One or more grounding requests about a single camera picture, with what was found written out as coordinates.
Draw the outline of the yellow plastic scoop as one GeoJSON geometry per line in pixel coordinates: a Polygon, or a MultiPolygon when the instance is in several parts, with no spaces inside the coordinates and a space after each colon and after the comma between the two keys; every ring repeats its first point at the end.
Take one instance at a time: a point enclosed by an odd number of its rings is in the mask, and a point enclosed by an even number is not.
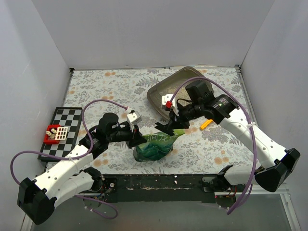
{"type": "Polygon", "coordinates": [[[208,127],[211,123],[213,122],[213,120],[208,119],[206,122],[204,122],[201,126],[200,126],[200,130],[204,130],[206,127],[208,127]]]}

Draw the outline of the green litter bag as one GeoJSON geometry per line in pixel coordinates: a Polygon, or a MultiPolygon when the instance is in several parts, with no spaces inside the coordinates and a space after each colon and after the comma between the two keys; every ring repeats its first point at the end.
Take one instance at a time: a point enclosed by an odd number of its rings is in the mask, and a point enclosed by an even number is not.
{"type": "Polygon", "coordinates": [[[133,156],[135,160],[138,162],[158,161],[172,152],[174,142],[178,137],[185,134],[184,129],[175,129],[173,131],[173,136],[161,131],[143,135],[147,142],[134,148],[133,156]]]}

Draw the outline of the grey litter box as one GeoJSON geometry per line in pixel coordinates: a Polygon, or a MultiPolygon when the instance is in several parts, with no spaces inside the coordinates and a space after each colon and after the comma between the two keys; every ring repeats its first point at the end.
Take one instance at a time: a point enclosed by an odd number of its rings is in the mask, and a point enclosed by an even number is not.
{"type": "Polygon", "coordinates": [[[177,87],[192,77],[204,77],[204,75],[193,67],[186,66],[174,74],[167,74],[167,78],[151,87],[147,92],[147,99],[151,106],[166,120],[169,120],[169,111],[162,106],[162,96],[173,94],[177,87]]]}

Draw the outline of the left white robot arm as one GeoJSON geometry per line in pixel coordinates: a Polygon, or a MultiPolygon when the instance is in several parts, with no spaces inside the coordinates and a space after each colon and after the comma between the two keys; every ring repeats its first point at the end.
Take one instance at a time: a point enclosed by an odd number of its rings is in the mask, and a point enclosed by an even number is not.
{"type": "Polygon", "coordinates": [[[100,171],[84,166],[108,149],[110,143],[126,142],[128,148],[146,143],[137,124],[142,118],[138,112],[127,114],[125,122],[106,113],[90,134],[56,165],[34,179],[25,178],[19,184],[17,204],[36,224],[45,222],[61,203],[82,191],[95,193],[103,185],[100,171]]]}

